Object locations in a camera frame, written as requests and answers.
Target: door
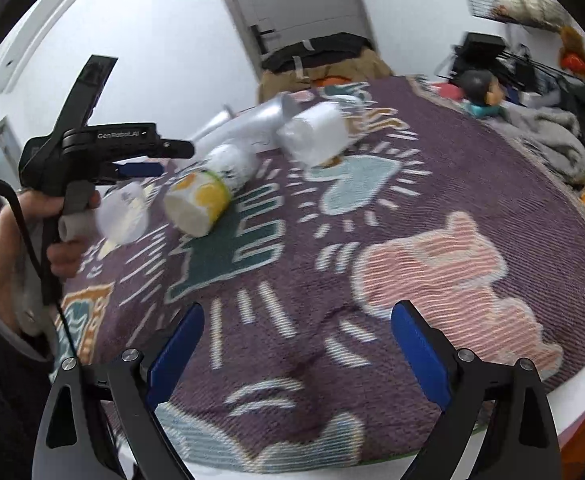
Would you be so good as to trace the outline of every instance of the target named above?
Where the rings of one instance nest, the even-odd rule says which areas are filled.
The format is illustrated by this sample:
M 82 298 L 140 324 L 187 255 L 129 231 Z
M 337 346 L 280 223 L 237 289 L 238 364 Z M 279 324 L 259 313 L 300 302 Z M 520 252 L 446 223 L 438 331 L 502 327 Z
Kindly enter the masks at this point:
M 300 41 L 351 32 L 369 38 L 361 0 L 235 0 L 261 57 Z

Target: white door frame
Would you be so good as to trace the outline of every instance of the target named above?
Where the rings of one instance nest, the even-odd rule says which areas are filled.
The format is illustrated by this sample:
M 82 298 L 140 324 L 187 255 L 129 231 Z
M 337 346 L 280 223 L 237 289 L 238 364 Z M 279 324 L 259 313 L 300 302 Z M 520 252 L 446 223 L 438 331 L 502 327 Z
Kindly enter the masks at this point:
M 359 3 L 359 6 L 362 10 L 362 19 L 364 20 L 365 30 L 368 38 L 373 44 L 373 47 L 375 47 L 375 39 L 371 27 L 371 20 L 368 16 L 368 10 L 364 5 L 364 0 L 357 0 L 357 2 Z M 261 68 L 261 54 L 259 52 L 259 47 L 256 44 L 255 38 L 250 33 L 250 24 L 246 22 L 237 0 L 224 0 L 224 3 L 226 4 L 228 12 L 230 12 L 232 20 L 235 23 L 235 27 L 237 28 L 237 32 L 239 33 L 239 37 L 241 38 L 241 41 L 244 44 L 244 48 L 246 49 L 246 53 L 248 54 L 250 62 L 253 65 L 255 74 L 259 79 L 261 78 L 264 70 Z
M 0 94 L 15 87 L 34 51 L 76 0 L 38 0 L 0 45 Z

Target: brown cloth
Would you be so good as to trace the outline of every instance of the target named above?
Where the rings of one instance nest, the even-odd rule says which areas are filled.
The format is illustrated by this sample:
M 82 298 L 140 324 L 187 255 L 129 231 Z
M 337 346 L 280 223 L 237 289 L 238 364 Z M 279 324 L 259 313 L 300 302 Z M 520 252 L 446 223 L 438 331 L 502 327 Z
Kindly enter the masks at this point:
M 379 55 L 369 49 L 362 48 L 361 56 L 354 59 L 346 59 L 339 63 L 304 68 L 303 78 L 297 77 L 297 71 L 274 74 L 264 70 L 259 83 L 258 99 L 264 103 L 272 99 L 279 92 L 298 92 L 313 86 L 313 81 L 326 77 L 339 76 L 350 79 L 355 83 L 380 79 L 393 75 L 391 68 Z

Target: doll head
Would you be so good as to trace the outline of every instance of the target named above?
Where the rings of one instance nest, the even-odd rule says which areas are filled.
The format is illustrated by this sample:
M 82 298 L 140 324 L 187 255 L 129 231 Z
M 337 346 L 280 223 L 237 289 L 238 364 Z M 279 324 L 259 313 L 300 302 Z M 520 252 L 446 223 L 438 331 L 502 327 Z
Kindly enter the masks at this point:
M 498 79 L 488 70 L 466 70 L 458 85 L 466 99 L 475 106 L 498 106 L 504 100 L 504 91 Z

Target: paper cup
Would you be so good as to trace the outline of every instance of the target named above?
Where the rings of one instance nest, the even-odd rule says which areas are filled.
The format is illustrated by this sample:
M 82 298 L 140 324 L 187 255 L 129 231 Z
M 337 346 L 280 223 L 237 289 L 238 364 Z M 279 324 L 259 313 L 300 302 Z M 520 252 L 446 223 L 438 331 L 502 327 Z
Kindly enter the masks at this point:
M 256 166 L 254 153 L 233 144 L 218 146 L 170 187 L 164 197 L 166 215 L 188 235 L 207 235 L 233 196 L 255 174 Z
M 148 229 L 150 214 L 139 182 L 108 193 L 95 211 L 96 225 L 104 238 L 118 245 L 137 241 Z

